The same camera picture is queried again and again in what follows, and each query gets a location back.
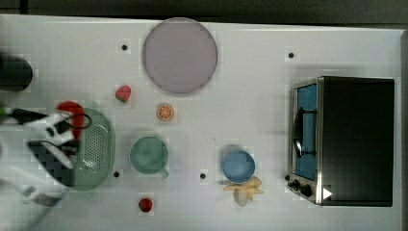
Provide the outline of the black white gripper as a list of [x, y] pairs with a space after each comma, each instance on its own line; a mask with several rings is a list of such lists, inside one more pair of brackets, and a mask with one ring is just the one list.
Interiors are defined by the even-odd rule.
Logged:
[[72, 113], [57, 111], [47, 115], [27, 111], [23, 109], [10, 109], [7, 115], [14, 118], [18, 124], [25, 124], [34, 128], [43, 135], [38, 141], [51, 152], [51, 154], [68, 169], [74, 169], [72, 161], [61, 151], [60, 146], [68, 141], [74, 140], [71, 130], [70, 119]]

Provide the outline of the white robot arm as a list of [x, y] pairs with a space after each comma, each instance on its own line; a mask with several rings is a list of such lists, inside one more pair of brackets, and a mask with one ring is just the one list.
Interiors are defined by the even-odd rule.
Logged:
[[29, 231], [76, 183], [73, 114], [1, 109], [1, 231]]

